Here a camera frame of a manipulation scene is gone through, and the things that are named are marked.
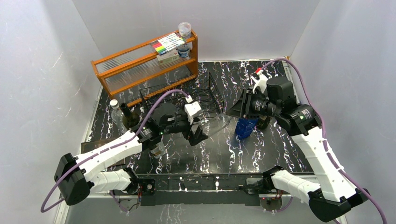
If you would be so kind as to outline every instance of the white connector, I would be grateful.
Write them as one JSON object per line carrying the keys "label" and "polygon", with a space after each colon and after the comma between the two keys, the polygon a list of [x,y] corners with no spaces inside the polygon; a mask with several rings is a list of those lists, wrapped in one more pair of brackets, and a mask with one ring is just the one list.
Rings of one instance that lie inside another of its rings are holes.
{"label": "white connector", "polygon": [[260,89],[260,91],[262,92],[262,93],[264,93],[264,91],[265,91],[265,89],[267,88],[267,81],[268,81],[268,78],[264,75],[264,74],[262,74],[262,73],[257,73],[258,75],[259,75],[259,79],[257,80],[257,79],[255,79],[253,76],[252,77],[250,77],[252,80],[253,80],[253,82],[255,82],[255,85],[254,85],[254,87],[253,87],[253,92],[255,92],[256,91],[256,88],[257,87],[259,87],[259,89]]}
{"label": "white connector", "polygon": [[262,70],[261,68],[258,68],[256,71],[255,71],[255,73],[257,74],[257,75],[260,75],[261,73],[263,73],[264,72],[264,70]]}
{"label": "white connector", "polygon": [[192,97],[190,95],[188,95],[188,97],[186,97],[186,101],[187,103],[192,103]]}
{"label": "white connector", "polygon": [[201,106],[197,101],[195,101],[192,104],[184,105],[184,111],[187,113],[188,121],[190,122],[190,125],[193,123],[194,117],[202,113]]}

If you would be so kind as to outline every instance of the plastic cup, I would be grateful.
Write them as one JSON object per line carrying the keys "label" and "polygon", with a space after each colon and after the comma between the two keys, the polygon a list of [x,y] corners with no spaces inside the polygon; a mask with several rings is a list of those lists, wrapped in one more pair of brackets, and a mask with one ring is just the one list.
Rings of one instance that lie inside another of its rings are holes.
{"label": "plastic cup", "polygon": [[191,24],[182,22],[179,24],[179,34],[184,38],[191,37]]}
{"label": "plastic cup", "polygon": [[230,124],[231,119],[232,117],[221,113],[202,125],[202,132],[208,137],[211,137],[227,127]]}

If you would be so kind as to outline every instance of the wooden shelf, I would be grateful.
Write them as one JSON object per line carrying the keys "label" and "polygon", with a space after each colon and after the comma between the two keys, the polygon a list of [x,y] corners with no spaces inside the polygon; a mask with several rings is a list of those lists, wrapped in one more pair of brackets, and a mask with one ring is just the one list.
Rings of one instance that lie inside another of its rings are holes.
{"label": "wooden shelf", "polygon": [[[110,98],[116,98],[117,94],[127,90],[135,92],[131,90],[131,88],[182,66],[187,66],[191,75],[182,79],[180,84],[197,77],[198,37],[194,30],[191,30],[191,38],[186,40],[187,43],[192,42],[193,45],[193,49],[190,51],[190,57],[180,58],[167,65],[159,65],[156,58],[158,53],[150,45],[151,42],[163,36],[91,62],[96,77],[99,79]],[[128,106],[133,106],[140,102],[141,99],[137,98],[132,102],[128,102]]]}

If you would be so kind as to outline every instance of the dish rack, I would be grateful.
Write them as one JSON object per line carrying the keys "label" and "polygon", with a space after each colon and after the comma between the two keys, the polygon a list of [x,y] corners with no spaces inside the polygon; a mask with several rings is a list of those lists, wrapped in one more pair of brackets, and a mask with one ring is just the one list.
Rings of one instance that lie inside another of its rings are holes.
{"label": "dish rack", "polygon": [[[168,84],[140,89],[144,110],[148,112],[164,92],[172,89],[182,90],[191,95],[194,101],[199,102],[203,112],[201,120],[213,118],[223,112],[224,99],[210,72],[200,74],[196,79],[184,83],[178,80]],[[185,96],[179,92],[168,95],[163,101],[171,102],[178,111],[183,110],[186,103]]]}

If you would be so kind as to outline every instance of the blue object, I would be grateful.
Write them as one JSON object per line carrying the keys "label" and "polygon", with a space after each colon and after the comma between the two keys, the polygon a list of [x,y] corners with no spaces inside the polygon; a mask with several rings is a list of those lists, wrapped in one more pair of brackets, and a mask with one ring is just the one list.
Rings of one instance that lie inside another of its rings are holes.
{"label": "blue object", "polygon": [[239,139],[244,139],[250,136],[257,124],[258,119],[244,119],[239,118],[236,124],[235,133]]}

